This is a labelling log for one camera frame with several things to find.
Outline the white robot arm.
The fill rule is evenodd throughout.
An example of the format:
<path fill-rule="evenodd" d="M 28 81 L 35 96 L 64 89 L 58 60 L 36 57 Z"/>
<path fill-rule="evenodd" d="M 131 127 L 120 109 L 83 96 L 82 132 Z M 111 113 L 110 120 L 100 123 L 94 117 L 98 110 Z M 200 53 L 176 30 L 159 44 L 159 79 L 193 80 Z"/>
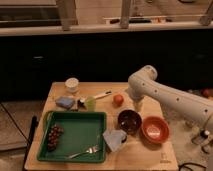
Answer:
<path fill-rule="evenodd" d="M 126 92 L 134 102 L 149 96 L 213 132 L 213 101 L 156 82 L 157 70 L 146 65 L 128 78 Z"/>

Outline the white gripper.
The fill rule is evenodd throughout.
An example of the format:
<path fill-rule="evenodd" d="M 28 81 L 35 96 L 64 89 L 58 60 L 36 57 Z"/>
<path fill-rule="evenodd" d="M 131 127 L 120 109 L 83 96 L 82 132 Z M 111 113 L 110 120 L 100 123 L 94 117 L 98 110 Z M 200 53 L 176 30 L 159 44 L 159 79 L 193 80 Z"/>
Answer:
<path fill-rule="evenodd" d="M 133 90 L 131 87 L 128 87 L 126 89 L 126 93 L 128 94 L 128 96 L 134 101 L 133 102 L 133 106 L 134 106 L 134 110 L 136 112 L 140 112 L 143 106 L 143 101 L 142 99 L 144 98 L 144 95 L 141 93 L 136 92 L 135 90 Z"/>

